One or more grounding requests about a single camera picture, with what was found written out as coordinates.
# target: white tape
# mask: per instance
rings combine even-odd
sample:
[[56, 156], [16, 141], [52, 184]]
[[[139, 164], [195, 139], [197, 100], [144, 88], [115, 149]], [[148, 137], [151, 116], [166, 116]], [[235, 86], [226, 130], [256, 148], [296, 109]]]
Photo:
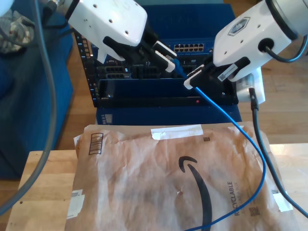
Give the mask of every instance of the white tape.
[[173, 128], [156, 128], [152, 129], [151, 133], [153, 139], [159, 141], [190, 136], [200, 136], [203, 135], [203, 130], [199, 124]]
[[80, 213], [83, 206], [83, 202], [85, 200], [85, 195], [81, 194], [82, 194], [82, 189], [74, 190], [72, 192], [66, 219], [75, 218], [77, 217], [78, 213]]
[[77, 144], [78, 144], [78, 142], [79, 142], [79, 140], [80, 140], [80, 137], [81, 137], [81, 135], [74, 137], [74, 144], [75, 144], [75, 147], [77, 146]]
[[287, 200], [283, 197], [281, 193], [273, 194], [273, 196], [281, 212], [293, 210], [292, 205], [287, 202]]

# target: white connector housing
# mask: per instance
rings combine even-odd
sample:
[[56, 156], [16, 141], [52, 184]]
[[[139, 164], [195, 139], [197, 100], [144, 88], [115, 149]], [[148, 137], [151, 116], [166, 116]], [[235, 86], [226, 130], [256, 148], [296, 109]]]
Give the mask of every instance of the white connector housing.
[[250, 102], [249, 88], [254, 88], [258, 103], [265, 102], [261, 67], [236, 81], [236, 94], [239, 102]]

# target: black cable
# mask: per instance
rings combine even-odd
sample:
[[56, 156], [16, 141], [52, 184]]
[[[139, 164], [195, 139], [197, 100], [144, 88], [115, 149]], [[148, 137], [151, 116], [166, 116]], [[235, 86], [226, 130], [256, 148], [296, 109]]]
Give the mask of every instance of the black cable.
[[[69, 35], [71, 33], [73, 33], [75, 30], [74, 29], [69, 29], [51, 39], [49, 39], [48, 41], [46, 41], [46, 43], [51, 43], [51, 42], [54, 42], [56, 40], [59, 40], [61, 39], [62, 37], [66, 36], [66, 35]], [[11, 39], [0, 27], [0, 35], [5, 39], [7, 40], [8, 42], [10, 42], [11, 44], [14, 44], [14, 45], [17, 45], [17, 46], [20, 46], [20, 47], [37, 47], [38, 46], [38, 43], [35, 43], [33, 41], [29, 42], [29, 43], [23, 43], [23, 42], [17, 42], [13, 39]]]
[[47, 82], [50, 90], [51, 95], [51, 117], [50, 117], [50, 125], [49, 125], [49, 132], [48, 137], [46, 140], [46, 146], [43, 151], [43, 154], [41, 158], [38, 161], [38, 165], [34, 169], [31, 176], [28, 178], [28, 180], [23, 184], [23, 186], [15, 193], [13, 197], [11, 197], [7, 202], [5, 202], [3, 205], [0, 206], [0, 216], [4, 214], [6, 211], [8, 211], [24, 194], [31, 188], [33, 183], [36, 181], [36, 179], [39, 177], [40, 173], [42, 172], [47, 160], [49, 153], [51, 151], [52, 145], [53, 145], [53, 139], [55, 135], [56, 130], [56, 119], [57, 119], [57, 100], [56, 100], [56, 91], [53, 81], [53, 75], [51, 71], [51, 65], [49, 62], [46, 44], [44, 40], [43, 35], [43, 28], [41, 26], [41, 19], [39, 15], [39, 4], [38, 0], [32, 0], [32, 11], [35, 16], [35, 24], [36, 26], [36, 34], [38, 37], [38, 47], [39, 51], [43, 60], [43, 66], [46, 72]]
[[307, 46], [307, 42], [308, 42], [307, 35], [305, 35], [299, 51], [297, 52], [296, 56], [294, 58], [292, 58], [292, 59], [286, 59], [286, 58], [280, 57], [279, 55], [275, 54], [269, 47], [265, 47], [265, 51], [273, 59], [276, 59], [279, 62], [282, 62], [282, 63], [292, 63], [292, 62], [296, 61], [297, 59], [299, 59], [300, 56], [302, 56], [302, 54], [304, 53], [305, 48]]
[[289, 195], [285, 192], [285, 190], [283, 189], [283, 186], [281, 185], [281, 182], [279, 180], [279, 177], [277, 176], [277, 173], [275, 171], [275, 168], [273, 166], [273, 163], [270, 160], [270, 157], [268, 155], [268, 152], [266, 151], [266, 148], [264, 146], [261, 134], [260, 134], [260, 129], [259, 129], [259, 121], [258, 121], [258, 102], [257, 102], [257, 97], [256, 97], [256, 93], [255, 93], [255, 89], [254, 88], [250, 88], [249, 89], [249, 93], [250, 93], [250, 99], [251, 99], [251, 110], [252, 110], [252, 118], [253, 118], [253, 123], [254, 123], [254, 129], [255, 129], [255, 134], [256, 134], [256, 138], [257, 138], [257, 142], [259, 144], [259, 147], [261, 149], [261, 152], [264, 155], [265, 161], [269, 167], [269, 171], [271, 173], [271, 175], [273, 176], [274, 182], [278, 188], [278, 190], [280, 191], [280, 193], [282, 194], [282, 196], [294, 207], [296, 208], [301, 214], [303, 214], [306, 218], [308, 218], [308, 213], [303, 210], [296, 202], [294, 202]]

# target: cable plug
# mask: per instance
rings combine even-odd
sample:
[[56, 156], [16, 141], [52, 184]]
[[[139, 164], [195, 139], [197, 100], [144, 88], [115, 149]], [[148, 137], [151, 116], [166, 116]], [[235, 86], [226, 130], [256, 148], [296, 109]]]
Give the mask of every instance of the cable plug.
[[259, 103], [256, 96], [256, 91], [254, 88], [249, 88], [249, 95], [250, 95], [250, 101], [251, 101], [251, 110], [259, 110]]

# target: gray cable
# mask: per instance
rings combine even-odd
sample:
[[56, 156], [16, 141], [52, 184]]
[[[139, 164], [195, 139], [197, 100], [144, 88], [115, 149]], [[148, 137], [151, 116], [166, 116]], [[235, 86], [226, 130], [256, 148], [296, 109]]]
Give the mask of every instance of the gray cable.
[[56, 129], [56, 117], [57, 117], [57, 101], [56, 101], [56, 91], [54, 87], [54, 81], [53, 81], [53, 75], [51, 71], [51, 65], [49, 62], [46, 44], [43, 36], [43, 28], [41, 25], [41, 19], [39, 14], [39, 4], [38, 0], [32, 0], [32, 11], [33, 15], [35, 17], [35, 31], [38, 38], [38, 47], [39, 51], [43, 60], [44, 69], [46, 72], [47, 82], [49, 85], [49, 91], [51, 94], [51, 117], [50, 117], [50, 126], [49, 126], [49, 133], [46, 141], [45, 150], [43, 151], [43, 154], [38, 161], [38, 165], [36, 166], [35, 170], [29, 177], [29, 179], [23, 184], [23, 186], [17, 191], [17, 193], [10, 198], [6, 203], [4, 203], [0, 207], [0, 215], [4, 214], [7, 210], [9, 210], [33, 185], [33, 183], [36, 181], [40, 173], [42, 172], [49, 153], [51, 151], [53, 138], [55, 135], [55, 129]]
[[[50, 43], [50, 42], [54, 42], [66, 35], [69, 35], [71, 33], [74, 32], [74, 29], [69, 29], [53, 38], [51, 38], [50, 40], [46, 41], [47, 43]], [[5, 39], [7, 40], [8, 42], [14, 44], [14, 45], [17, 45], [17, 46], [20, 46], [20, 47], [37, 47], [38, 46], [38, 43], [35, 43], [33, 41], [31, 42], [28, 42], [28, 43], [24, 43], [24, 42], [18, 42], [18, 41], [15, 41], [14, 39], [11, 39], [3, 30], [2, 28], [0, 27], [0, 35]]]

